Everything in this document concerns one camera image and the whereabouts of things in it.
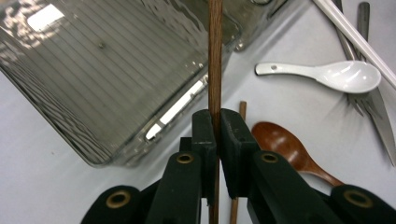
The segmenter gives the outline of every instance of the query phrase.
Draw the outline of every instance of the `wooden chopstick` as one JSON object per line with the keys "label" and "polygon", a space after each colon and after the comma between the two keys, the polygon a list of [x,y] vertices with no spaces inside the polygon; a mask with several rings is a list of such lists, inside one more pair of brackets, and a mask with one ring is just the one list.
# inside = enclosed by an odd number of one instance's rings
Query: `wooden chopstick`
{"label": "wooden chopstick", "polygon": [[[239,103],[239,114],[241,115],[243,120],[247,118],[247,102],[241,101]],[[238,218],[238,198],[231,200],[231,213],[230,213],[230,224],[236,224],[236,220]]]}
{"label": "wooden chopstick", "polygon": [[208,107],[212,116],[213,131],[218,146],[216,159],[215,199],[209,206],[209,223],[219,223],[219,149],[221,109],[221,45],[222,0],[209,0],[209,60],[208,60]]}

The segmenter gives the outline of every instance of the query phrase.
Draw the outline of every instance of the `spoon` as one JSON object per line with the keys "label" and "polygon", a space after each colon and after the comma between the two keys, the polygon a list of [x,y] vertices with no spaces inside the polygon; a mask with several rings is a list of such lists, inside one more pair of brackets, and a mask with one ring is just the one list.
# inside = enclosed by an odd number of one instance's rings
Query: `spoon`
{"label": "spoon", "polygon": [[271,122],[258,122],[251,133],[261,149],[279,153],[296,171],[316,175],[334,187],[344,184],[320,168],[300,140],[283,127]]}
{"label": "spoon", "polygon": [[287,63],[258,63],[257,76],[294,74],[312,77],[321,84],[337,91],[364,93],[375,89],[381,74],[374,66],[364,62],[329,63],[323,66],[301,66]]}

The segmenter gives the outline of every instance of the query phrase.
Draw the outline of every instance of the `white stick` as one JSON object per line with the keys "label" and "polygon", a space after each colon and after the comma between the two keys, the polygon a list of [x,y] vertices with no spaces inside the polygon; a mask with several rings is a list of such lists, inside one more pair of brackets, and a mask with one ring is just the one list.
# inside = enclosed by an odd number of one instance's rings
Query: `white stick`
{"label": "white stick", "polygon": [[337,28],[349,39],[366,59],[381,72],[382,76],[396,90],[396,75],[375,53],[372,47],[359,34],[353,25],[347,20],[344,14],[337,6],[329,0],[314,0],[318,7],[327,15],[327,17],[337,26]]}

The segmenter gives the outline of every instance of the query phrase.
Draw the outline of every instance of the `brass insert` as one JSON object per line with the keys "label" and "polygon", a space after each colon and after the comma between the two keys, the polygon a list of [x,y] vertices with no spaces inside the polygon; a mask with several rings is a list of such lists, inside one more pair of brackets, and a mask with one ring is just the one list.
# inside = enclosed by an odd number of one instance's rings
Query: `brass insert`
{"label": "brass insert", "polygon": [[266,162],[275,163],[278,161],[278,158],[276,155],[267,152],[262,154],[262,160]]}
{"label": "brass insert", "polygon": [[188,153],[183,153],[177,157],[177,162],[187,164],[194,160],[194,157]]}
{"label": "brass insert", "polygon": [[108,196],[106,205],[109,208],[121,208],[129,201],[131,201],[131,194],[128,191],[121,189]]}
{"label": "brass insert", "polygon": [[367,195],[355,189],[346,190],[344,192],[344,198],[346,198],[347,201],[358,207],[373,207],[373,201],[369,197],[367,197]]}

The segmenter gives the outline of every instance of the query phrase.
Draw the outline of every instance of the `brown spoon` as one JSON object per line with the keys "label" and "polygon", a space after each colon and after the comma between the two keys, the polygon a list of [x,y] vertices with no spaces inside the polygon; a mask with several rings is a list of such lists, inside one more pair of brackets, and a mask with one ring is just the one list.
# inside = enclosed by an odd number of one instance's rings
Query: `brown spoon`
{"label": "brown spoon", "polygon": [[283,127],[271,122],[259,122],[254,125],[251,133],[261,149],[281,154],[296,171],[316,175],[333,186],[344,184],[320,168],[300,140]]}

